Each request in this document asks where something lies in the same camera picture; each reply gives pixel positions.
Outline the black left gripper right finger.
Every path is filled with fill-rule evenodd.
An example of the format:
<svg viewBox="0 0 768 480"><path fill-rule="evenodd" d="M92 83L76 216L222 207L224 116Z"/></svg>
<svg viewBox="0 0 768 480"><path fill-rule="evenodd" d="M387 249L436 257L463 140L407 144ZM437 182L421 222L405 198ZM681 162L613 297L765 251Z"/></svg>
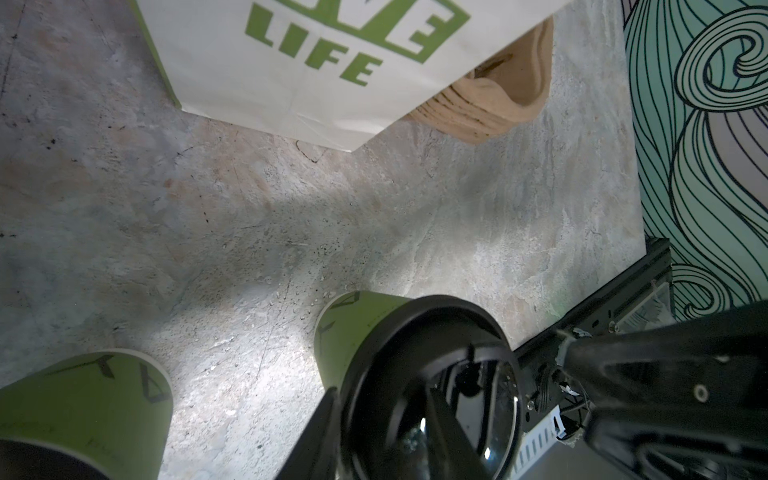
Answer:
<svg viewBox="0 0 768 480"><path fill-rule="evenodd" d="M476 451L437 389L425 392L427 458L431 479L488 479Z"/></svg>

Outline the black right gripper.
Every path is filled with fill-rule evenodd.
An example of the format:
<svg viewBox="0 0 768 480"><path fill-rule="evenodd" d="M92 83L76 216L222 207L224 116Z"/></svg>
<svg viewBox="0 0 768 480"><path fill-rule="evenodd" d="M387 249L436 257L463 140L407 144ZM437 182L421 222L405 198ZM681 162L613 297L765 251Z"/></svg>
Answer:
<svg viewBox="0 0 768 480"><path fill-rule="evenodd" d="M590 406L585 442L631 478L766 478L766 302L577 340L564 372Z"/></svg>

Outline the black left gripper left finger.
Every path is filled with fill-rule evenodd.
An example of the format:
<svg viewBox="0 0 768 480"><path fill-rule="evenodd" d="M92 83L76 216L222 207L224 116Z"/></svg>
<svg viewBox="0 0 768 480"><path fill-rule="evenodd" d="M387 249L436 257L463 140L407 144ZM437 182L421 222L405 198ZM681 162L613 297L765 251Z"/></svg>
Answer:
<svg viewBox="0 0 768 480"><path fill-rule="evenodd" d="M341 402L329 388L276 476L277 480L336 478L341 437Z"/></svg>

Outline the green paper coffee cup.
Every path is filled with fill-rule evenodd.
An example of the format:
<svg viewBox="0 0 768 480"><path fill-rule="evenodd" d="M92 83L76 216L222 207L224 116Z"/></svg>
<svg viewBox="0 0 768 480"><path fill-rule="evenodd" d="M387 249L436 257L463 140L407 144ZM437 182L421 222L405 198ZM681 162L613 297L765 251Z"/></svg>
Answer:
<svg viewBox="0 0 768 480"><path fill-rule="evenodd" d="M1 390L4 479L155 479L173 415L165 369L146 354L68 358Z"/></svg>

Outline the white paper takeout bag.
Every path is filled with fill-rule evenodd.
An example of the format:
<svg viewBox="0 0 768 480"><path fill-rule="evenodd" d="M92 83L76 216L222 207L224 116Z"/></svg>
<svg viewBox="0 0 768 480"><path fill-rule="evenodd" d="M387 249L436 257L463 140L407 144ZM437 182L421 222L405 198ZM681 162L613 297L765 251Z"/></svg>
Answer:
<svg viewBox="0 0 768 480"><path fill-rule="evenodd" d="M135 1L183 111L351 152L558 1Z"/></svg>

